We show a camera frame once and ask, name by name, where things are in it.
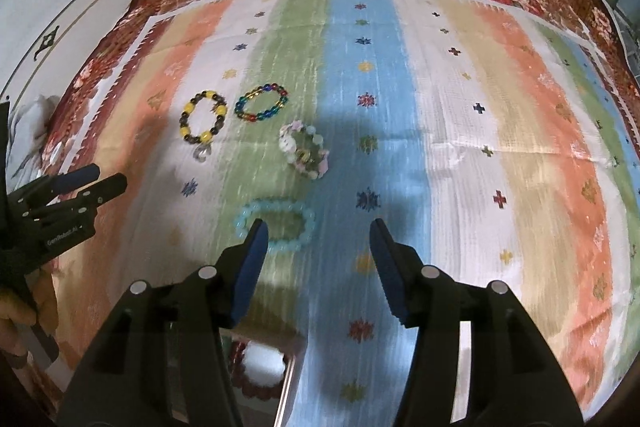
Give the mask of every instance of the green stripe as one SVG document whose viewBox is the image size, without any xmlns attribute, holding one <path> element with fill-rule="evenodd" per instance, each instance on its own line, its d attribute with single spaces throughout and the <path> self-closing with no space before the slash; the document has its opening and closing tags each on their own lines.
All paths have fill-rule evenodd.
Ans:
<svg viewBox="0 0 640 427">
<path fill-rule="evenodd" d="M 600 121 L 602 129 L 600 129 L 600 136 L 604 142 L 605 147 L 609 150 L 611 156 L 623 158 L 624 153 L 622 150 L 622 144 L 620 137 L 616 132 L 616 126 L 613 117 L 602 106 L 598 99 L 593 85 L 584 76 L 580 64 L 577 63 L 574 54 L 571 49 L 558 38 L 558 35 L 546 28 L 543 25 L 538 25 L 541 33 L 547 38 L 552 39 L 551 46 L 555 49 L 556 53 L 560 57 L 560 60 L 567 60 L 569 66 L 565 66 L 565 69 L 571 74 L 571 78 L 574 80 L 575 86 L 578 89 L 580 99 L 584 104 L 587 113 L 591 120 Z M 620 166 L 619 168 L 608 169 L 608 173 L 613 178 L 614 183 L 618 187 L 620 197 L 625 205 L 626 209 L 626 227 L 628 230 L 629 245 L 638 245 L 640 247 L 640 211 L 638 210 L 638 204 L 636 203 L 636 195 L 631 182 L 631 176 L 628 170 Z M 638 288 L 640 286 L 640 256 L 631 258 L 631 288 Z M 640 299 L 632 302 L 627 311 L 625 334 L 622 339 L 622 346 L 620 350 L 620 360 L 616 365 L 615 372 L 617 377 L 622 377 L 631 367 L 631 363 L 636 357 L 638 352 L 638 342 L 640 341 Z"/>
<path fill-rule="evenodd" d="M 314 121 L 327 7 L 328 0 L 278 0 L 269 27 L 252 52 L 242 92 L 275 82 L 289 91 L 289 102 L 273 118 L 255 123 L 230 115 L 227 139 L 235 143 L 225 147 L 220 163 L 226 173 L 211 262 L 225 247 L 240 242 L 235 220 L 245 203 L 257 198 L 305 199 L 310 181 L 286 163 L 278 148 L 278 132 L 292 120 Z M 275 100 L 275 94 L 260 95 L 247 104 L 246 110 L 263 110 Z M 280 222 L 267 219 L 271 237 L 282 237 L 287 230 L 288 235 L 297 234 L 299 220 L 283 218 Z M 293 254 L 267 256 L 249 313 L 252 326 L 282 330 L 275 317 L 292 323 L 297 296 L 295 271 Z"/>
</svg>

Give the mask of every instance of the yellow and black beaded bracelet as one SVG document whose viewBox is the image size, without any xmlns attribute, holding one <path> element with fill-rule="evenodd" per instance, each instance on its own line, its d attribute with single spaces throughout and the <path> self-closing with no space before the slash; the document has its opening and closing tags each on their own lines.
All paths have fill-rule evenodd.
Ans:
<svg viewBox="0 0 640 427">
<path fill-rule="evenodd" d="M 216 123 L 208 131 L 204 131 L 199 136 L 193 136 L 191 134 L 191 128 L 189 127 L 189 116 L 196 107 L 196 104 L 203 98 L 213 100 L 214 106 L 211 112 L 216 115 Z M 226 100 L 215 91 L 203 91 L 194 96 L 186 105 L 180 115 L 180 135 L 183 140 L 191 144 L 209 144 L 213 140 L 213 137 L 222 130 L 225 126 L 226 117 Z"/>
</svg>

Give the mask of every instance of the silver screw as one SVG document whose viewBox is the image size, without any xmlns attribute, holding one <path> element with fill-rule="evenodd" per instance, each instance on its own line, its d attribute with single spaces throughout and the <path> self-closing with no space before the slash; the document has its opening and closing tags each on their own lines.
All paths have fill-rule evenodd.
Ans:
<svg viewBox="0 0 640 427">
<path fill-rule="evenodd" d="M 198 277 L 201 279 L 212 279 L 216 276 L 218 270 L 214 266 L 203 266 L 198 270 Z"/>
<path fill-rule="evenodd" d="M 493 281 L 491 283 L 491 289 L 499 295 L 504 295 L 509 291 L 509 287 L 502 281 Z"/>
<path fill-rule="evenodd" d="M 423 277 L 427 277 L 427 279 L 437 279 L 440 276 L 440 270 L 438 270 L 435 266 L 427 265 L 424 266 L 420 273 Z"/>
<path fill-rule="evenodd" d="M 144 290 L 146 290 L 146 282 L 144 281 L 135 281 L 129 286 L 129 291 L 133 293 L 133 295 L 140 295 Z"/>
</svg>

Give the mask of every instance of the pink and white beaded bracelet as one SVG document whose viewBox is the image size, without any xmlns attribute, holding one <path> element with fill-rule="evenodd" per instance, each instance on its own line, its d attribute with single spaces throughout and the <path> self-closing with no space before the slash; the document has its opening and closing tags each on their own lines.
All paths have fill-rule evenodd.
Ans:
<svg viewBox="0 0 640 427">
<path fill-rule="evenodd" d="M 318 148 L 318 151 L 312 151 L 298 146 L 294 133 L 303 133 L 311 137 L 311 142 Z M 317 180 L 324 176 L 329 170 L 329 151 L 322 148 L 324 138 L 316 133 L 316 128 L 312 125 L 305 125 L 300 120 L 294 120 L 288 125 L 280 128 L 280 140 L 278 141 L 280 150 L 285 153 L 287 163 L 293 165 L 298 172 Z"/>
</svg>

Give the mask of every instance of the white cloth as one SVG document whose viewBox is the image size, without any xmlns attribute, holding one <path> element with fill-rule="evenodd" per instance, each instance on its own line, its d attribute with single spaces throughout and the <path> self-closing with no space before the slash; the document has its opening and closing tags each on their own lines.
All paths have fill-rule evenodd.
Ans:
<svg viewBox="0 0 640 427">
<path fill-rule="evenodd" d="M 47 123 L 59 98 L 40 95 L 36 100 L 14 108 L 9 115 L 6 147 L 6 190 L 12 192 L 40 175 L 40 149 L 47 137 Z"/>
</svg>

